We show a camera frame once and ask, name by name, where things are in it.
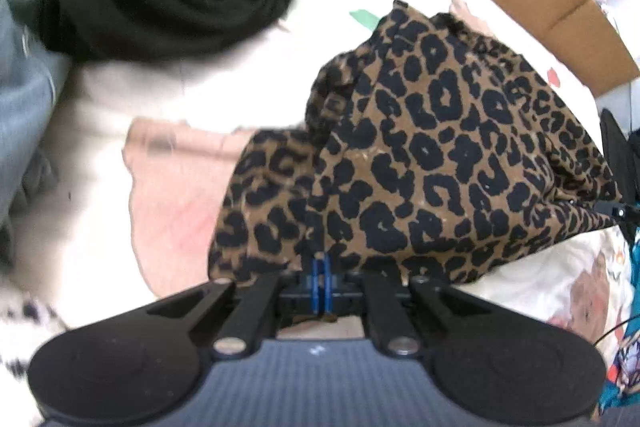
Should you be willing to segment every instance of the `silver screw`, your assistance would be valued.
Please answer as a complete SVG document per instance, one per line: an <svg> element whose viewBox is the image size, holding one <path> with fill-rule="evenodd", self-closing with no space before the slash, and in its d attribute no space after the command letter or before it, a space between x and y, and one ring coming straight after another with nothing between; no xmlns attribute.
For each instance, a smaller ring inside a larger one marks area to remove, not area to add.
<svg viewBox="0 0 640 427"><path fill-rule="evenodd" d="M415 339L409 337L396 337L392 339L387 348L392 353L406 357L407 355L414 355L420 349L420 344Z"/></svg>
<svg viewBox="0 0 640 427"><path fill-rule="evenodd" d="M213 349L221 355L237 355L246 349L246 343L237 337L224 337L213 343Z"/></svg>

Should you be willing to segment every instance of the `white sheet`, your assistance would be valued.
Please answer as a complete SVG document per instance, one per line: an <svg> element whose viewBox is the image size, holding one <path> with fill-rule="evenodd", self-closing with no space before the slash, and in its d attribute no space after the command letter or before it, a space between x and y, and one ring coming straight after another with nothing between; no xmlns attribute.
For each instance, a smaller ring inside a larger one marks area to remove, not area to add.
<svg viewBox="0 0 640 427"><path fill-rule="evenodd" d="M132 118L186 120L217 132L298 123L319 68L370 35L350 10L382 16L392 1L294 0L283 20L223 55L157 66L108 62L81 68L76 89L60 103L45 140L60 185L36 201L28 215L15 219L17 282L50 302L72 327L154 299L130 245L131 178L121 151ZM447 11L450 4L404 1L426 15ZM541 74L556 70L560 95L602 149L589 90L492 1L465 1ZM618 239L611 235L603 241ZM534 259L527 261L535 264ZM202 270L204 275L204 256ZM546 279L538 277L539 291L544 291ZM495 284L476 287L476 293L510 305L514 286L491 280ZM548 279L551 283L559 282ZM630 304L629 295L622 301L623 307ZM536 306L518 304L518 309L546 319Z"/></svg>

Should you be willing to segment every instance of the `screw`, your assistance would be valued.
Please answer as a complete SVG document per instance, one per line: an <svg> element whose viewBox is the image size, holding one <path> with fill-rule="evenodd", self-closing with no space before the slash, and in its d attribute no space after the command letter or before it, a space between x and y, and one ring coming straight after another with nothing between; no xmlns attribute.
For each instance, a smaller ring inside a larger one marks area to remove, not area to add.
<svg viewBox="0 0 640 427"><path fill-rule="evenodd" d="M237 337L224 337L213 343L213 349L221 355L238 355L246 349L246 342Z"/></svg>
<svg viewBox="0 0 640 427"><path fill-rule="evenodd" d="M414 355L420 349L420 344L415 339L409 337L396 337L392 339L386 346L389 351L406 357L407 355Z"/></svg>

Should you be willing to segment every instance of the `black cable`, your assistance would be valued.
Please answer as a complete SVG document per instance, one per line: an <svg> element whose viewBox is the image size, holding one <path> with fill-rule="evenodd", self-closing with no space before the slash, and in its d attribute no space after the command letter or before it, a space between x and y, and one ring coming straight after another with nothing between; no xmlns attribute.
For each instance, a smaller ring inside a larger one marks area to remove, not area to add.
<svg viewBox="0 0 640 427"><path fill-rule="evenodd" d="M601 343L601 341L604 340L604 338L608 337L611 333L613 333L614 331L616 331L618 328L624 326L625 324L634 321L636 319L640 319L640 313L637 315L634 315L633 317L629 317L626 321L622 321L620 322L620 324L613 326L609 331L607 331L607 333L605 333L603 336L601 336L597 341L595 341L593 343L594 346L597 346L599 343Z"/></svg>

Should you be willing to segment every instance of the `denim fabric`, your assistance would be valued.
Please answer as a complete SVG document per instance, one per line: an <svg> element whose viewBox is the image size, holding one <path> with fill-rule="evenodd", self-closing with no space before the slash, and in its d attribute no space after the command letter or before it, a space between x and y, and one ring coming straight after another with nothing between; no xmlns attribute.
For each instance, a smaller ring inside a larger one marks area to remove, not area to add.
<svg viewBox="0 0 640 427"><path fill-rule="evenodd" d="M36 153L70 68L65 55L46 51L35 37L37 0L0 0L0 264L12 264L9 209L24 206L51 168Z"/></svg>

